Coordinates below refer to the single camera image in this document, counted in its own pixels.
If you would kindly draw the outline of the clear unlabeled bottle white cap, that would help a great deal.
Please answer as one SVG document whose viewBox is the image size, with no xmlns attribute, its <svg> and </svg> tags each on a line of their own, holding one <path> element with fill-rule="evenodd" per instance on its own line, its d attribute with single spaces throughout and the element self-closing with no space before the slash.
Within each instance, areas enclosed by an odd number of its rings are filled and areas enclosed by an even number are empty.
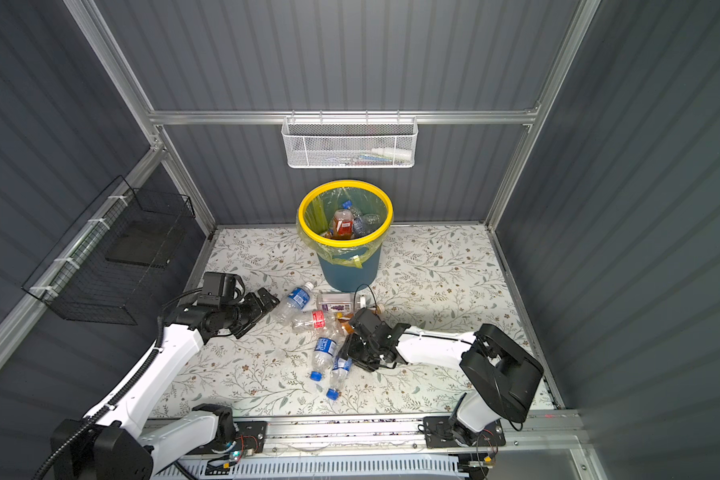
<svg viewBox="0 0 720 480">
<path fill-rule="evenodd" d="M 362 216 L 362 223 L 367 231 L 373 232 L 383 224 L 383 219 L 379 214 L 368 213 Z"/>
</svg>

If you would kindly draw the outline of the orange juice bottle red label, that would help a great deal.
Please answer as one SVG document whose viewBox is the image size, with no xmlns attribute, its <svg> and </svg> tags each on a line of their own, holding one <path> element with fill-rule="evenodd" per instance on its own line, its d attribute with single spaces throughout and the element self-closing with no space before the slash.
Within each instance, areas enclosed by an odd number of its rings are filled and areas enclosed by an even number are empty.
<svg viewBox="0 0 720 480">
<path fill-rule="evenodd" d="M 337 209 L 331 218 L 329 233 L 333 240 L 351 240 L 354 235 L 354 214 L 348 208 Z"/>
</svg>

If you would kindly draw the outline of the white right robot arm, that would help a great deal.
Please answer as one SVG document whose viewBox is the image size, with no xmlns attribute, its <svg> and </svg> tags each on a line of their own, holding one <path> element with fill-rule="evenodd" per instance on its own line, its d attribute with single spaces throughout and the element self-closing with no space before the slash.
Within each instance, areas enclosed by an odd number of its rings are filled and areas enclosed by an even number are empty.
<svg viewBox="0 0 720 480">
<path fill-rule="evenodd" d="M 404 323 L 393 327 L 382 321 L 371 326 L 356 323 L 337 354 L 368 372 L 400 364 L 461 371 L 471 390 L 459 398 L 440 437 L 462 446 L 477 443 L 486 428 L 499 420 L 523 425 L 544 375 L 539 361 L 491 324 L 456 334 Z"/>
</svg>

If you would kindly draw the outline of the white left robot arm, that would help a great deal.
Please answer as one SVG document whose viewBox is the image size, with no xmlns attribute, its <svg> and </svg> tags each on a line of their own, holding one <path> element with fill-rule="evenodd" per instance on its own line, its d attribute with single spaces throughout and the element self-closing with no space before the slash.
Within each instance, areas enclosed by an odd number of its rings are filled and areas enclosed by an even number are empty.
<svg viewBox="0 0 720 480">
<path fill-rule="evenodd" d="M 150 479 L 197 448 L 236 456 L 245 449 L 231 408 L 201 403 L 185 416 L 146 432 L 163 392 L 211 339 L 236 339 L 279 305 L 265 288 L 200 287 L 169 301 L 157 318 L 154 343 L 125 377 L 81 419 L 53 432 L 51 453 L 34 476 L 57 479 Z"/>
</svg>

